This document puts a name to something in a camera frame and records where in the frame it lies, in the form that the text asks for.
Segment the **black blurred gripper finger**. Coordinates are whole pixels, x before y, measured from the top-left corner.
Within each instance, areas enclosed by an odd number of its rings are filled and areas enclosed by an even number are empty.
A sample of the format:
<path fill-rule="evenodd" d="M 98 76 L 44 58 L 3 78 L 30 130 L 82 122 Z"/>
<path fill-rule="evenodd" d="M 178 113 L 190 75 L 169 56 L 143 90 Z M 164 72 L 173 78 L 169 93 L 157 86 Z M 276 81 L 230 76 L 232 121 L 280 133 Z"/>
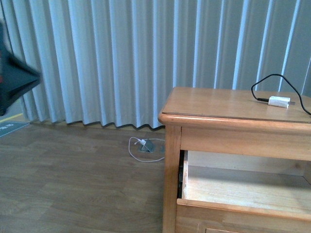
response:
<path fill-rule="evenodd" d="M 41 82 L 41 73 L 16 58 L 4 43 L 4 27 L 0 25 L 0 115 L 22 95 Z"/>

